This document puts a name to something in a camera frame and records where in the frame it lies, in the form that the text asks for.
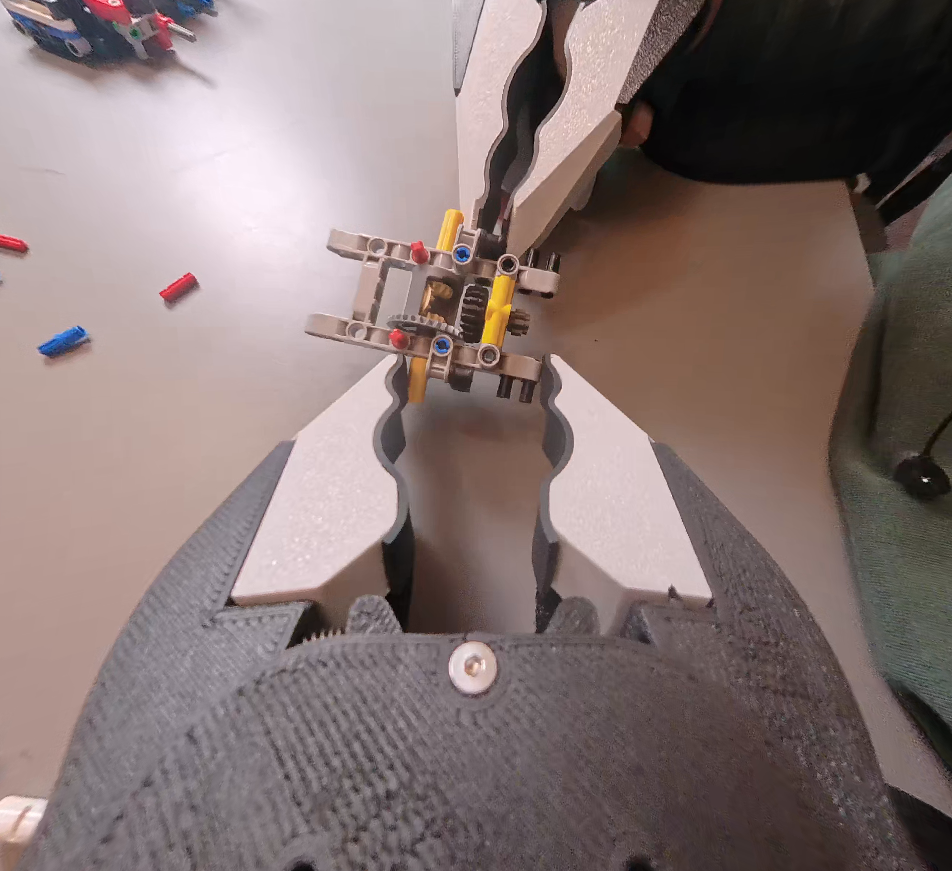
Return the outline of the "small grey lego differential assembly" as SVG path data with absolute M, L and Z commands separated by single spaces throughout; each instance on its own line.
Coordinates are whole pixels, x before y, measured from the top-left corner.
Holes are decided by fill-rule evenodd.
M 308 335 L 402 358 L 412 403 L 433 379 L 468 393 L 477 375 L 497 379 L 500 399 L 517 391 L 520 403 L 534 401 L 541 361 L 506 341 L 530 330 L 519 295 L 556 295 L 557 253 L 544 264 L 535 247 L 514 253 L 503 234 L 467 227 L 459 210 L 446 212 L 435 246 L 333 229 L 327 249 L 357 262 L 359 277 L 350 312 L 308 316 Z

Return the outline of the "person's right hand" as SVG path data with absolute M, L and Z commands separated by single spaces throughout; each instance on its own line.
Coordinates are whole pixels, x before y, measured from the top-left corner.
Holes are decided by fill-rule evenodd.
M 655 109 L 645 101 L 635 101 L 625 117 L 618 145 L 625 149 L 642 147 L 649 139 L 655 117 Z

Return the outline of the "person's right forearm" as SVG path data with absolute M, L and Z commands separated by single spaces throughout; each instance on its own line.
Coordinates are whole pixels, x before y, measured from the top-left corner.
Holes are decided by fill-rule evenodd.
M 951 0 L 714 0 L 646 82 L 644 152 L 706 183 L 868 174 L 950 134 Z

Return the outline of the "blue lego pin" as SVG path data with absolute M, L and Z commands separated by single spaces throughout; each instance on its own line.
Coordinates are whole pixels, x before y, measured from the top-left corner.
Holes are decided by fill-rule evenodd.
M 91 341 L 89 332 L 81 325 L 74 325 L 39 344 L 37 351 L 45 359 L 54 360 L 71 353 L 89 341 Z

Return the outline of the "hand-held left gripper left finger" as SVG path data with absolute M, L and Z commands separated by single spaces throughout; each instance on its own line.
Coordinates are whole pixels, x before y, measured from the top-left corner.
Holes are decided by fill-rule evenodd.
M 352 603 L 410 589 L 404 358 L 383 358 L 305 425 L 232 588 L 235 603 Z

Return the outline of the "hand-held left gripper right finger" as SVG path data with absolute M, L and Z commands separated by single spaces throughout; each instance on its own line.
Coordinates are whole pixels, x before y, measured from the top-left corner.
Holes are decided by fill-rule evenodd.
M 542 361 L 543 452 L 532 540 L 535 626 L 560 603 L 588 601 L 596 631 L 620 634 L 632 608 L 702 610 L 708 579 L 651 437 L 559 356 Z

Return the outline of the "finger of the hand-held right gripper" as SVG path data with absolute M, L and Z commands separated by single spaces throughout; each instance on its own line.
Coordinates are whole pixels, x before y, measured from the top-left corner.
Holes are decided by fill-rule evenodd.
M 540 246 L 614 150 L 616 106 L 659 1 L 594 0 L 575 13 L 562 96 L 538 127 L 530 170 L 512 195 L 509 250 Z
M 543 22 L 543 6 L 536 0 L 483 2 L 456 98 L 459 203 L 471 229 L 497 226 L 506 173 L 519 147 L 526 63 Z

